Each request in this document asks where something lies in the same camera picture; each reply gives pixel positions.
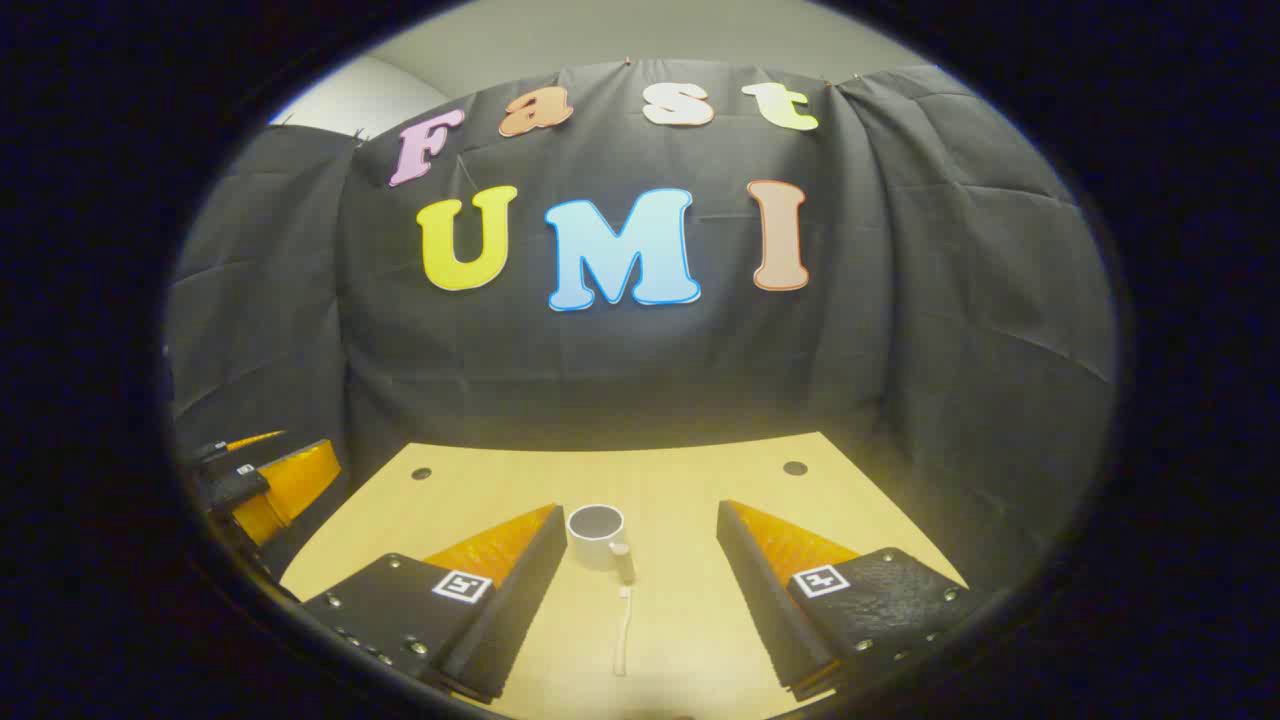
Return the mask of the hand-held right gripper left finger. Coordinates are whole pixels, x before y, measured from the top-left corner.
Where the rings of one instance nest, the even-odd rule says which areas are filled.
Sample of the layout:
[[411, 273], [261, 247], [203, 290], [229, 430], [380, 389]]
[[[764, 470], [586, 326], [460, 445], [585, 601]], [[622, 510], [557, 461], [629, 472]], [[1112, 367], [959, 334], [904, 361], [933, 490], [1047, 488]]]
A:
[[384, 553], [301, 606], [408, 679], [489, 705], [566, 547], [564, 510], [548, 503], [428, 559]]

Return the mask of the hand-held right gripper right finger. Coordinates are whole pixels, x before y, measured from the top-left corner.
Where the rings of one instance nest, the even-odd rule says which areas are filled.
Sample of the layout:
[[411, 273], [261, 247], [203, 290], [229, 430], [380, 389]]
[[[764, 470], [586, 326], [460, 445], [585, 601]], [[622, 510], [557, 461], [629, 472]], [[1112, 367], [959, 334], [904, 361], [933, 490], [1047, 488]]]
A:
[[856, 553], [732, 500], [719, 502], [716, 537], [774, 674], [797, 701], [881, 682], [984, 601], [901, 548]]

